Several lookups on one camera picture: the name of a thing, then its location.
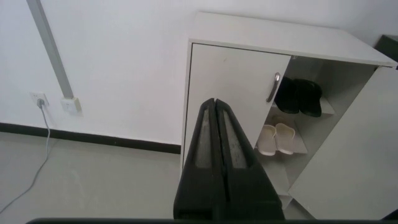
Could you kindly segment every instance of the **floor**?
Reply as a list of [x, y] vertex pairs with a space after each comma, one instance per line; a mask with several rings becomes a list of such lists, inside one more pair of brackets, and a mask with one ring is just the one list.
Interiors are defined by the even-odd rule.
[[[180, 155], [59, 139], [32, 190], [0, 214], [0, 223], [39, 217], [172, 218]], [[29, 186], [45, 138], [0, 133], [0, 208]], [[296, 202], [289, 219], [311, 218]]]

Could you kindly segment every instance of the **white shoe cabinet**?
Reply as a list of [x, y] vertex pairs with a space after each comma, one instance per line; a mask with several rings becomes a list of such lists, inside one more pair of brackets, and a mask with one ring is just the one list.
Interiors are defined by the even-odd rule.
[[[189, 33], [181, 168], [200, 105], [230, 105], [253, 147], [284, 116], [295, 153], [258, 159], [286, 207], [319, 219], [380, 219], [398, 208], [397, 62], [343, 30], [199, 12]], [[322, 115], [284, 114], [283, 77], [323, 90]]]

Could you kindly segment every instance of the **door handle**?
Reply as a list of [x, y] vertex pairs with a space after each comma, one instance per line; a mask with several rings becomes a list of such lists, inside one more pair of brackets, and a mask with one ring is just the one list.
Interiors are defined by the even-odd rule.
[[280, 74], [279, 72], [277, 72], [275, 73], [274, 85], [272, 86], [272, 90], [267, 98], [267, 103], [271, 102], [272, 98], [274, 97], [276, 88], [278, 87], [279, 80], [280, 80]]

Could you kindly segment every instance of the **black baseboard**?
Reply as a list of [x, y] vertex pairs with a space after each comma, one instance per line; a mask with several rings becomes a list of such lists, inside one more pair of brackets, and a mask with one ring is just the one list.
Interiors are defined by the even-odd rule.
[[[0, 123], [0, 132], [47, 137], [47, 129], [45, 128], [36, 128], [36, 127], [23, 126], [18, 124]], [[175, 144], [165, 144], [159, 142], [116, 138], [110, 136], [101, 136], [97, 134], [74, 133], [70, 131], [59, 131], [53, 129], [51, 129], [50, 137], [56, 139], [71, 140], [71, 141], [104, 144], [109, 146], [144, 149], [148, 151], [168, 152], [173, 154], [180, 154], [181, 151], [181, 146]]]

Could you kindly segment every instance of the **black slipper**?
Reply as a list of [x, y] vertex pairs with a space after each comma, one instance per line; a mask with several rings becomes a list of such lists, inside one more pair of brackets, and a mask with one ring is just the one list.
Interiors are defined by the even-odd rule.
[[293, 80], [284, 77], [275, 96], [275, 103], [285, 113], [295, 114], [299, 112], [299, 102], [296, 97], [297, 87]]
[[322, 89], [315, 82], [296, 79], [297, 99], [300, 111], [308, 116], [320, 117], [322, 115], [321, 104]]

